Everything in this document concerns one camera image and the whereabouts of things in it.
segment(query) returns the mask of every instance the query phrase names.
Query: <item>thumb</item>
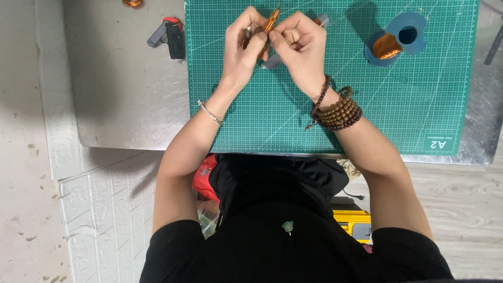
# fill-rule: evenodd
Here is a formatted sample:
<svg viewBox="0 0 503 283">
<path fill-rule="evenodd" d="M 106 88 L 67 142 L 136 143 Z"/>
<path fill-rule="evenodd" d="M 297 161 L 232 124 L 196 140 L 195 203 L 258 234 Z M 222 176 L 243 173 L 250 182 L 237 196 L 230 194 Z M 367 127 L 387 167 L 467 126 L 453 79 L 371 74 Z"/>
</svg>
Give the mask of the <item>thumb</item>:
<svg viewBox="0 0 503 283">
<path fill-rule="evenodd" d="M 253 61 L 254 64 L 257 61 L 257 56 L 266 44 L 267 34 L 265 32 L 259 32 L 258 34 L 252 36 L 248 46 L 244 50 L 244 58 L 246 60 Z"/>
<path fill-rule="evenodd" d="M 273 30 L 269 33 L 269 38 L 271 39 L 271 45 L 274 47 L 276 53 L 279 54 L 285 65 L 296 60 L 298 55 L 297 51 L 290 47 L 290 44 L 281 33 Z"/>
</svg>

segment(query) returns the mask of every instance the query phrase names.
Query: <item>person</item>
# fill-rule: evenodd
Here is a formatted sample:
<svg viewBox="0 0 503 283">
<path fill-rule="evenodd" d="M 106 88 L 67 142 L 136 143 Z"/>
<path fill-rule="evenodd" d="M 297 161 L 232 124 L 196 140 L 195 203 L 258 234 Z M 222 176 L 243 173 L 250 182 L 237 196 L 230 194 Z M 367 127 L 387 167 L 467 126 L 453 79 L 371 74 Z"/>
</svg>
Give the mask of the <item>person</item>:
<svg viewBox="0 0 503 283">
<path fill-rule="evenodd" d="M 265 21 L 248 7 L 225 32 L 222 77 L 205 104 L 220 121 L 250 80 L 268 39 L 261 32 L 243 49 L 245 30 Z M 269 39 L 293 82 L 316 103 L 325 84 L 326 31 L 296 12 L 280 22 Z M 320 110 L 340 99 L 329 88 Z M 365 117 L 334 133 L 368 183 L 372 253 L 342 229 L 329 209 L 334 193 L 348 183 L 347 175 L 334 162 L 317 158 L 218 155 L 209 181 L 220 200 L 222 222 L 205 240 L 191 182 L 219 126 L 200 109 L 166 149 L 157 174 L 153 235 L 140 282 L 452 278 L 433 242 L 407 167 L 393 144 Z M 293 222 L 290 233 L 286 222 Z"/>
</svg>

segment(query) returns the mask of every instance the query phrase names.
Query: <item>blue spool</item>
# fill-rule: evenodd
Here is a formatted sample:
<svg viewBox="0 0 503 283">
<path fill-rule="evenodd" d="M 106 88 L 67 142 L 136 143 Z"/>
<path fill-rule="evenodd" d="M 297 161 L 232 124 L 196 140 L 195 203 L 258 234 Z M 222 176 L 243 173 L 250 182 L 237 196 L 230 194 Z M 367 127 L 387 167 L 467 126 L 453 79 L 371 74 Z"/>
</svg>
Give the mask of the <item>blue spool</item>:
<svg viewBox="0 0 503 283">
<path fill-rule="evenodd" d="M 415 12 L 407 12 L 396 16 L 385 30 L 374 33 L 363 47 L 363 54 L 370 65 L 386 67 L 395 63 L 401 53 L 389 59 L 378 59 L 372 54 L 372 47 L 377 39 L 385 33 L 390 33 L 408 55 L 418 55 L 426 48 L 426 40 L 423 31 L 426 27 L 426 18 Z"/>
</svg>

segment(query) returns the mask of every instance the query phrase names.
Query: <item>hand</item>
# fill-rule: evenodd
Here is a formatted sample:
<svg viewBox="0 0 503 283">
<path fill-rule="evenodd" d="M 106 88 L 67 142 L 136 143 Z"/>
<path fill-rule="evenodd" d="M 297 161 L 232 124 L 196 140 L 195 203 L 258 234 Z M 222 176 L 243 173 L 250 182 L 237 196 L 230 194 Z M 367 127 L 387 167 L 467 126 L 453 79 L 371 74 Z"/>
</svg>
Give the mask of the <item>hand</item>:
<svg viewBox="0 0 503 283">
<path fill-rule="evenodd" d="M 295 84 L 317 100 L 325 82 L 326 30 L 302 12 L 296 12 L 280 22 L 269 38 Z"/>
<path fill-rule="evenodd" d="M 248 26 L 263 25 L 267 19 L 249 6 L 225 31 L 223 72 L 219 87 L 230 91 L 234 97 L 246 86 L 257 62 L 257 56 L 267 41 L 265 32 L 253 36 L 243 49 Z"/>
</svg>

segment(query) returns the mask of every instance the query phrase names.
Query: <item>red plastic bag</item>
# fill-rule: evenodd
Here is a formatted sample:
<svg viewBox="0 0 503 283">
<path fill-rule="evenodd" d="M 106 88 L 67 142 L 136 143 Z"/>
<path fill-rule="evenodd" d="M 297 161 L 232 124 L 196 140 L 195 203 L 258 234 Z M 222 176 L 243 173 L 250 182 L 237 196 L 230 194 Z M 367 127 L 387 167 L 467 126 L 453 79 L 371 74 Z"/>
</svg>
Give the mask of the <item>red plastic bag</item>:
<svg viewBox="0 0 503 283">
<path fill-rule="evenodd" d="M 208 177 L 210 176 L 211 170 L 217 165 L 215 160 L 215 155 L 212 154 L 206 157 L 203 160 L 199 169 L 197 169 L 196 174 L 194 175 L 194 179 L 192 180 L 192 187 L 198 191 L 201 195 L 203 195 L 206 200 L 214 199 L 218 204 L 220 204 L 220 200 L 218 199 L 215 191 L 210 186 L 208 181 Z"/>
</svg>

